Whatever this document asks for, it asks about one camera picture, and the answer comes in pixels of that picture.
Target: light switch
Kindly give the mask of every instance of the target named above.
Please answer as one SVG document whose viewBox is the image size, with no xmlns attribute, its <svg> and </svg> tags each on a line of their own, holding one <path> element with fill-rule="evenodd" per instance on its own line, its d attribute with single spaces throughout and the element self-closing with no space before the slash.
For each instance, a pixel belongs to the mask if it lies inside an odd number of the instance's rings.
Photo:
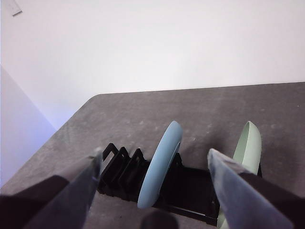
<svg viewBox="0 0 305 229">
<path fill-rule="evenodd" d="M 7 8 L 12 16 L 22 13 L 21 8 L 15 0 L 2 0 L 5 8 Z"/>
</svg>

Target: gray table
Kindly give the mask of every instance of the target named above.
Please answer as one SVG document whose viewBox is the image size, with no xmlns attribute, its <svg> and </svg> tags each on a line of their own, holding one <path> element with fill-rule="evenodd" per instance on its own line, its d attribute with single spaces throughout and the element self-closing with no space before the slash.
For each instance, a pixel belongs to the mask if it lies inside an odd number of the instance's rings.
<svg viewBox="0 0 305 229">
<path fill-rule="evenodd" d="M 262 135 L 263 177 L 305 196 L 305 83 L 100 94 L 88 100 L 3 186 L 13 194 L 62 170 L 98 146 L 113 142 L 152 158 L 167 125 L 183 128 L 186 166 L 207 168 L 213 147 L 232 156 L 246 121 Z M 137 228 L 154 209 L 96 193 L 85 228 Z M 175 215 L 180 228 L 214 228 Z"/>
</svg>

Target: gray felt surface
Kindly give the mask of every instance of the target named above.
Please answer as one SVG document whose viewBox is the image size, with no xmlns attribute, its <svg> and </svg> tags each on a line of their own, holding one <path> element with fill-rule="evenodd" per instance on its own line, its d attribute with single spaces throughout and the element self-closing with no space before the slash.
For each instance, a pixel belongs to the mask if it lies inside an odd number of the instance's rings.
<svg viewBox="0 0 305 229">
<path fill-rule="evenodd" d="M 213 147 L 233 156 L 246 121 L 260 130 L 263 177 L 305 197 L 305 83 L 100 94 L 88 100 L 1 189 L 13 194 L 113 142 L 152 158 L 167 125 L 183 128 L 186 166 L 207 168 Z M 154 211 L 96 193 L 85 228 L 138 228 Z M 214 228 L 175 215 L 180 228 Z"/>
</svg>

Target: light blue plate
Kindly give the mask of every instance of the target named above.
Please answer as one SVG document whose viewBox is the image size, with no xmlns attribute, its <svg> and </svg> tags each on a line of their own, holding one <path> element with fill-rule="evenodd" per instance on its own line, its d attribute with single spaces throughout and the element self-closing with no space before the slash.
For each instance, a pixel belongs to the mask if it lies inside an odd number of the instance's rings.
<svg viewBox="0 0 305 229">
<path fill-rule="evenodd" d="M 151 207 L 157 201 L 167 170 L 178 153 L 181 139 L 182 128 L 176 121 L 172 121 L 148 167 L 138 199 L 138 208 Z"/>
</svg>

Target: wall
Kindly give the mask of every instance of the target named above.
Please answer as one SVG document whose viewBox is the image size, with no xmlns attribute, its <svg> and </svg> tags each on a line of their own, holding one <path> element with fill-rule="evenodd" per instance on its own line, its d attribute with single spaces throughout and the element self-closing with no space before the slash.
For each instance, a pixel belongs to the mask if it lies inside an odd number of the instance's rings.
<svg viewBox="0 0 305 229">
<path fill-rule="evenodd" d="M 55 132 L 1 67 L 1 176 L 4 185 Z"/>
<path fill-rule="evenodd" d="M 305 80 L 303 0 L 16 0 L 2 65 L 58 129 L 100 93 Z"/>
</svg>

